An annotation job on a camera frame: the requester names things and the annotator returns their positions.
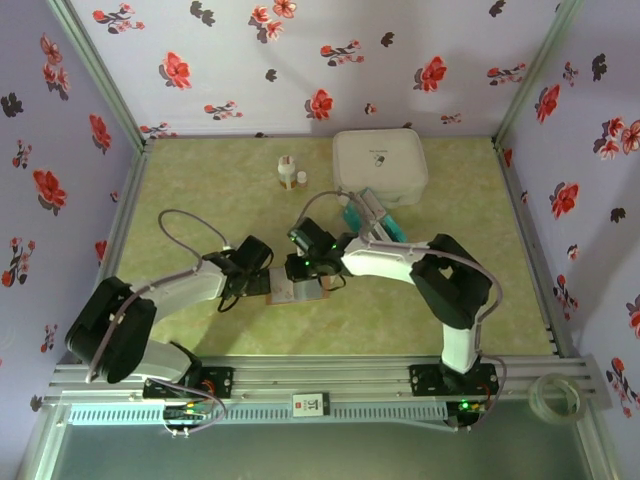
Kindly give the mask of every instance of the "small bottle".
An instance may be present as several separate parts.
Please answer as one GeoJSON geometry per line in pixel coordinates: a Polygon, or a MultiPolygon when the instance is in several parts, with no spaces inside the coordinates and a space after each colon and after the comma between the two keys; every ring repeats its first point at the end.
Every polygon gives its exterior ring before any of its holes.
{"type": "Polygon", "coordinates": [[[299,171],[296,179],[298,180],[298,188],[305,188],[307,186],[307,172],[299,171]]]}
{"type": "Polygon", "coordinates": [[[293,157],[285,155],[278,159],[278,178],[285,190],[293,190],[296,186],[296,164],[293,157]]]}

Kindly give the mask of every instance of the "marble pattern surface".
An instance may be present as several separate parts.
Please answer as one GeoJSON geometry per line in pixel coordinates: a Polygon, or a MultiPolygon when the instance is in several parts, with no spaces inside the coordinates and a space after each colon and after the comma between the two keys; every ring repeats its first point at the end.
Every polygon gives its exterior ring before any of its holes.
{"type": "MultiPolygon", "coordinates": [[[[550,346],[489,138],[425,138],[429,183],[421,201],[391,211],[410,241],[443,232],[456,238],[500,279],[505,299],[484,324],[482,348],[491,353],[547,355],[550,346]]],[[[330,138],[170,139],[157,141],[143,180],[118,275],[151,280],[190,265],[192,257],[159,230],[165,208],[206,219],[239,244],[252,234],[275,253],[274,266],[294,251],[287,229],[315,193],[332,189],[330,138]],[[276,166],[296,157],[309,186],[285,191],[276,166]]],[[[309,215],[338,235],[347,229],[331,198],[309,215]]],[[[205,254],[220,240],[197,222],[167,216],[180,240],[205,254]]],[[[228,313],[203,302],[157,323],[152,338],[175,340],[199,355],[439,354],[442,330],[415,287],[394,280],[349,278],[327,300],[267,306],[241,299],[228,313]]]]}

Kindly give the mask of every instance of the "white label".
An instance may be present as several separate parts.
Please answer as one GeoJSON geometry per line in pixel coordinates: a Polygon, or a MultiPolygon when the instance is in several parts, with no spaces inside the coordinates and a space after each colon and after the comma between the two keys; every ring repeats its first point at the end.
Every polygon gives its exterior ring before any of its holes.
{"type": "Polygon", "coordinates": [[[324,415],[324,401],[324,395],[322,393],[305,393],[293,395],[293,416],[322,417],[324,415]]]}

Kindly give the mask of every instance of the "aluminum frame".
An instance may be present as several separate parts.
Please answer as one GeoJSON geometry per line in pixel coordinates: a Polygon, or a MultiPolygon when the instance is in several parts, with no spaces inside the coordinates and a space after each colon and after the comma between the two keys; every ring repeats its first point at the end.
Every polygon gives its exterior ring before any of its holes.
{"type": "MultiPolygon", "coordinates": [[[[113,109],[132,144],[139,152],[132,161],[122,205],[110,236],[111,253],[100,272],[99,280],[101,280],[114,274],[117,270],[152,145],[145,146],[130,112],[75,15],[73,7],[67,0],[48,0],[48,3],[74,43],[101,94],[113,109]]],[[[570,0],[562,3],[556,20],[534,59],[530,75],[521,86],[505,115],[497,136],[498,142],[496,142],[496,153],[499,157],[502,155],[499,140],[504,137],[505,132],[517,117],[524,99],[530,93],[533,79],[543,67],[549,52],[557,45],[558,38],[566,31],[582,3],[583,0],[570,0]]],[[[535,249],[535,245],[539,244],[535,228],[519,208],[519,198],[514,196],[517,185],[514,185],[512,181],[507,182],[502,163],[500,162],[505,188],[509,194],[520,238],[525,248],[527,264],[545,327],[550,332],[550,341],[557,345],[558,354],[562,357],[570,357],[574,353],[570,339],[560,327],[562,323],[558,322],[557,306],[553,299],[549,298],[551,277],[544,259],[535,249]]],[[[204,360],[205,364],[228,365],[237,369],[234,390],[230,399],[231,404],[249,402],[265,405],[273,404],[273,402],[288,404],[292,392],[318,390],[330,391],[332,399],[340,402],[383,401],[401,404],[416,400],[416,397],[411,396],[408,365],[436,363],[438,357],[270,356],[218,357],[204,360]]],[[[620,478],[612,444],[596,406],[597,394],[600,390],[597,378],[599,372],[588,365],[586,360],[580,358],[559,358],[555,355],[549,355],[506,357],[505,360],[510,375],[501,401],[526,398],[528,386],[533,380],[545,373],[562,372],[578,381],[589,398],[587,414],[577,424],[577,431],[585,452],[585,461],[588,462],[595,479],[615,480],[620,478]]],[[[142,399],[142,378],[132,376],[116,385],[109,385],[104,381],[96,381],[92,385],[86,385],[84,384],[86,371],[86,367],[81,365],[59,365],[56,368],[18,478],[28,480],[50,478],[62,445],[72,405],[131,404],[132,402],[141,407],[149,405],[149,402],[142,399]]]]}

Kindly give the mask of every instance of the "floral wallpaper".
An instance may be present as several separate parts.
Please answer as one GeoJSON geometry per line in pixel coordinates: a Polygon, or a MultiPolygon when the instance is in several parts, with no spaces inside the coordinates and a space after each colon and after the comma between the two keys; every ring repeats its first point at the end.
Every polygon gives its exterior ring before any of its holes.
{"type": "Polygon", "coordinates": [[[3,5],[0,56],[11,66],[0,84],[0,432],[11,432],[0,478],[11,480],[108,251],[134,150],[46,2],[3,5]]]}
{"type": "Polygon", "coordinates": [[[70,3],[143,135],[493,135],[558,0],[70,3]]]}
{"type": "Polygon", "coordinates": [[[640,472],[639,15],[636,0],[585,2],[502,142],[558,314],[609,386],[622,478],[640,472]]]}

